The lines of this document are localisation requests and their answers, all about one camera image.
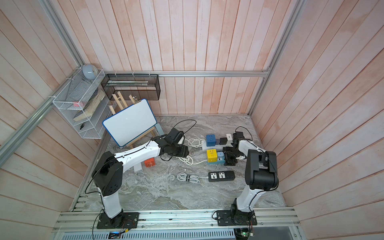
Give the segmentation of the teal power strip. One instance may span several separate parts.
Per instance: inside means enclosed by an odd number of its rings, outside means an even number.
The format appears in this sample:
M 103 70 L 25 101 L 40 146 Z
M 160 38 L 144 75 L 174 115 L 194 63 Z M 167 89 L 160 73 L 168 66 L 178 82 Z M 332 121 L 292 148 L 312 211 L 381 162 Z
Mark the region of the teal power strip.
M 224 164 L 225 163 L 225 156 L 224 156 L 224 153 L 223 152 L 217 152 L 218 154 L 218 161 L 216 163 L 211 163 L 209 164 L 208 162 L 208 165 L 218 165 L 218 164 Z

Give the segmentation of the yellow cube socket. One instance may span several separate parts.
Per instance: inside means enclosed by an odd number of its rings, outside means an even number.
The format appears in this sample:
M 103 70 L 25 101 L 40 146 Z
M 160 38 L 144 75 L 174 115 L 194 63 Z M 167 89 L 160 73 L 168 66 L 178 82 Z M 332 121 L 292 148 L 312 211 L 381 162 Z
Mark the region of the yellow cube socket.
M 216 163 L 218 161 L 218 154 L 216 149 L 207 150 L 207 162 L 209 164 Z

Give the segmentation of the black power strip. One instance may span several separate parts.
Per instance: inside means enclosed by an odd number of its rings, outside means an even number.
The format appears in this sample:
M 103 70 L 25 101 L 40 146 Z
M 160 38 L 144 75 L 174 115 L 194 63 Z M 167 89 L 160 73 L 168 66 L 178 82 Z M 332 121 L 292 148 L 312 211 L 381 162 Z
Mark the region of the black power strip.
M 236 178 L 234 171 L 209 172 L 209 182 L 233 181 Z

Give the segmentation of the red cube socket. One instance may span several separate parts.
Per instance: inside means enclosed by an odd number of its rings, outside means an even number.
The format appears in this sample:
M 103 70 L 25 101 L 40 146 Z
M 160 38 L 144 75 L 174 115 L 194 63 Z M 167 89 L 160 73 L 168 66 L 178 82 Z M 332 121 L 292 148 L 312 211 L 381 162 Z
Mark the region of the red cube socket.
M 155 158 L 150 158 L 144 161 L 144 164 L 147 168 L 153 167 L 156 165 Z

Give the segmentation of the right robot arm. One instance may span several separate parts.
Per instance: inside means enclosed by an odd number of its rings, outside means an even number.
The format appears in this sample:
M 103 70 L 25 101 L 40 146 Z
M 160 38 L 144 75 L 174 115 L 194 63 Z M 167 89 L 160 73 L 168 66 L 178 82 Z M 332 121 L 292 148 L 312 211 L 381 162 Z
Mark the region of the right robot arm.
M 266 151 L 247 139 L 235 139 L 234 150 L 246 157 L 246 186 L 231 205 L 231 217 L 251 217 L 259 198 L 278 188 L 278 166 L 275 152 Z

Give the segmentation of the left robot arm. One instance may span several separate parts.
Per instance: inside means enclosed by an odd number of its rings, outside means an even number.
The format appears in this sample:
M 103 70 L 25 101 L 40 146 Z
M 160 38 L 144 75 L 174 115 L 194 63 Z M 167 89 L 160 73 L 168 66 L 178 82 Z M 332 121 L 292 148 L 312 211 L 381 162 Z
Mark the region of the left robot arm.
M 185 133 L 172 128 L 162 136 L 151 138 L 147 143 L 131 150 L 113 154 L 102 154 L 92 179 L 101 194 L 104 213 L 108 219 L 115 219 L 123 213 L 118 191 L 121 188 L 123 173 L 142 162 L 167 154 L 172 157 L 185 158 L 189 149 L 184 145 Z

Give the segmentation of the black adapter plug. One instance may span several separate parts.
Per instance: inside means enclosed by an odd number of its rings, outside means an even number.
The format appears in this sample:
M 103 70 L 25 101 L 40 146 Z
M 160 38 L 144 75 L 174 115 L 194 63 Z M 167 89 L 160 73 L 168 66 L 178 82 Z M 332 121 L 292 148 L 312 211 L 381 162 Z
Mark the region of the black adapter plug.
M 227 138 L 220 138 L 219 139 L 219 145 L 226 145 L 228 143 L 228 139 Z

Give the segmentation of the blue cube socket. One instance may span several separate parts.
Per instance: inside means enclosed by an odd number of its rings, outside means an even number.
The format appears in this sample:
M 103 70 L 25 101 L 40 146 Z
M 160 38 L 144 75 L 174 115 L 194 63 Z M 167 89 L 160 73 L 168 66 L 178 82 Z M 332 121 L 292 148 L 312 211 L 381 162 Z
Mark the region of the blue cube socket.
M 214 147 L 216 145 L 216 137 L 214 134 L 206 135 L 206 146 Z

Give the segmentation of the white power strip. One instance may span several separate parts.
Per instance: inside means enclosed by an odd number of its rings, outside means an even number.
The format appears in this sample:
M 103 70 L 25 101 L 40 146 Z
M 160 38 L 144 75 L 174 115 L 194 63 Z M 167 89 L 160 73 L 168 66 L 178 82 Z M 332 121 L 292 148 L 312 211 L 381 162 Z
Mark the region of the white power strip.
M 216 149 L 217 151 L 222 151 L 224 147 L 233 147 L 232 145 L 232 142 L 231 141 L 228 141 L 228 143 L 226 145 L 219 145 L 219 139 L 216 139 L 216 145 L 214 147 L 207 147 L 206 146 L 206 140 L 204 143 L 202 143 L 202 150 L 203 151 L 206 151 L 206 150 L 212 150 L 212 149 Z

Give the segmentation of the black mesh basket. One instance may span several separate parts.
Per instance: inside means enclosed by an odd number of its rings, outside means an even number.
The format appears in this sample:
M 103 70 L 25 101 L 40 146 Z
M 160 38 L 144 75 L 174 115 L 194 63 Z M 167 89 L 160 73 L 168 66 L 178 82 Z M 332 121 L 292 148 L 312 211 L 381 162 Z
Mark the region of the black mesh basket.
M 139 100 L 158 101 L 161 94 L 159 77 L 155 74 L 106 74 L 101 86 L 111 101 L 113 94 L 118 96 L 118 92 L 126 100 L 132 95 Z

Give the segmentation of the wooden easel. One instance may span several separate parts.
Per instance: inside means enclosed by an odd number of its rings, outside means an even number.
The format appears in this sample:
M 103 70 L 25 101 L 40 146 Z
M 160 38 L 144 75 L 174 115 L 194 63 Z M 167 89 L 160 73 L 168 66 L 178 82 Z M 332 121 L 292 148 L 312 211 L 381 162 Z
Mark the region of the wooden easel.
M 122 147 L 132 147 L 132 145 L 151 134 L 156 135 L 155 126 L 157 120 L 146 99 L 138 100 L 129 96 L 132 105 L 128 105 L 121 92 L 113 94 L 113 99 L 117 103 L 119 112 L 110 107 L 112 116 L 103 121 L 103 126 L 110 134 L 117 145 Z

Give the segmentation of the grey round speaker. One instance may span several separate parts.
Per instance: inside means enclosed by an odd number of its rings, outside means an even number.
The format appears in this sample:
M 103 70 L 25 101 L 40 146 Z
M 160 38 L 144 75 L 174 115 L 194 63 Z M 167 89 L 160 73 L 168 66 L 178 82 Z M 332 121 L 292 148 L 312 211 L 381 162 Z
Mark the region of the grey round speaker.
M 95 80 L 99 74 L 98 69 L 92 64 L 86 64 L 82 66 L 82 72 L 87 80 Z

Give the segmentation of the whiteboard with blue frame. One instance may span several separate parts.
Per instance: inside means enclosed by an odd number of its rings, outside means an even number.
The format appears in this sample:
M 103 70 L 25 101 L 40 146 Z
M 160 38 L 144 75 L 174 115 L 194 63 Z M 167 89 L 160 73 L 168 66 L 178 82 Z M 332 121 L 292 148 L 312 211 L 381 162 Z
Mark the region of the whiteboard with blue frame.
M 104 128 L 119 147 L 130 144 L 156 124 L 157 120 L 146 99 L 142 99 L 103 121 Z

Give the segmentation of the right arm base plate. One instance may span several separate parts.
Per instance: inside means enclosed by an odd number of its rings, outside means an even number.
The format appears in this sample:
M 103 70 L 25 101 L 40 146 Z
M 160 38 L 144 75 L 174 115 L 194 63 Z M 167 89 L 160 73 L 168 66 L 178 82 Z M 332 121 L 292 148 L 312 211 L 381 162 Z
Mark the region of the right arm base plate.
M 254 212 L 241 212 L 237 210 L 215 211 L 214 219 L 219 226 L 256 226 L 258 224 Z

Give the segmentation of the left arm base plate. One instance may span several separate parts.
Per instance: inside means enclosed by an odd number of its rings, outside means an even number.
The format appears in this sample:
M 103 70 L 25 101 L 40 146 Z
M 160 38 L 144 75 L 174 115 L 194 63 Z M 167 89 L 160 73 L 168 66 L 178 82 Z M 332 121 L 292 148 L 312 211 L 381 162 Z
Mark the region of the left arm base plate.
M 120 212 L 117 216 L 110 219 L 106 213 L 102 213 L 97 224 L 97 229 L 135 229 L 138 225 L 140 213 Z

